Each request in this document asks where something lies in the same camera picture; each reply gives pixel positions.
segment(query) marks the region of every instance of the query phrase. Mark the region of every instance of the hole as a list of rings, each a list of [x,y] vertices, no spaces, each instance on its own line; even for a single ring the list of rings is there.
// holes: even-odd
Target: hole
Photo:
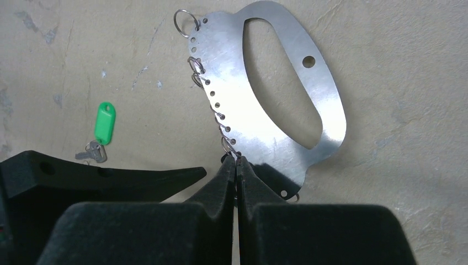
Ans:
[[[299,193],[292,196],[289,200],[286,200],[288,203],[298,203],[300,200]]]
[[[114,171],[112,168],[98,168],[98,175],[100,175],[103,178],[110,178],[114,175]]]
[[[315,58],[312,56],[306,56],[302,61],[302,65],[306,68],[312,68],[315,65]]]
[[[264,20],[248,20],[243,52],[249,83],[262,108],[287,136],[313,148],[322,134],[322,120],[273,27]]]
[[[41,164],[39,164],[39,167],[41,168],[41,171],[44,174],[47,174],[49,176],[55,174],[55,168],[51,163],[41,162]]]

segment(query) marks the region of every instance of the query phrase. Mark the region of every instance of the key ring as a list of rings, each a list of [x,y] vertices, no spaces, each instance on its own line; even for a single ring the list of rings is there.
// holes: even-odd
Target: key ring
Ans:
[[[177,29],[177,31],[182,35],[184,36],[186,39],[189,38],[189,35],[186,34],[185,32],[182,31],[182,29],[179,28],[179,25],[177,25],[177,14],[180,13],[180,12],[184,12],[184,13],[187,13],[189,14],[192,18],[193,18],[193,21],[195,22],[195,30],[198,31],[200,29],[200,22],[198,22],[198,20],[196,19],[196,17],[190,13],[189,11],[185,10],[185,9],[179,9],[177,10],[175,13],[174,13],[174,25],[175,25],[175,28]]]

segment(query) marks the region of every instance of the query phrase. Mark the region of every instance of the stainless steel plate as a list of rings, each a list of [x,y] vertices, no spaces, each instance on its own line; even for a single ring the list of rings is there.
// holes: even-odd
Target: stainless steel plate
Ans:
[[[268,117],[249,83],[242,42],[245,21],[260,18],[274,28],[294,70],[316,107],[323,125],[318,144],[311,150],[289,138]],[[224,134],[233,147],[254,165],[259,177],[283,198],[302,187],[308,167],[335,153],[343,142],[346,119],[333,77],[317,46],[299,22],[275,2],[255,2],[236,14],[210,13],[199,20],[188,37],[189,53],[201,59],[200,77],[214,110],[230,127]],[[304,58],[315,65],[306,68]]]

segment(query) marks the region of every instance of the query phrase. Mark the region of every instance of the black plastic part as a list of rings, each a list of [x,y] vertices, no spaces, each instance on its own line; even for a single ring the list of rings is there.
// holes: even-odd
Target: black plastic part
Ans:
[[[38,264],[230,264],[234,159],[185,203],[86,203],[55,226]]]
[[[75,203],[160,202],[206,175],[202,167],[172,171],[100,168],[34,151],[20,153],[0,166],[0,208],[4,208],[0,221],[4,219],[6,236],[0,257],[7,248],[13,264],[35,264],[55,222]]]
[[[290,205],[237,167],[241,264],[416,264],[400,223],[377,205]]]

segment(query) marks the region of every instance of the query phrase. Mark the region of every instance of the silver key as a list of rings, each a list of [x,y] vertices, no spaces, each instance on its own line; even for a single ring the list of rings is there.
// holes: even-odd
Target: silver key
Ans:
[[[104,163],[107,161],[107,155],[105,153],[104,146],[98,141],[91,141],[85,148],[86,152],[77,153],[75,159],[94,159],[97,163]]]

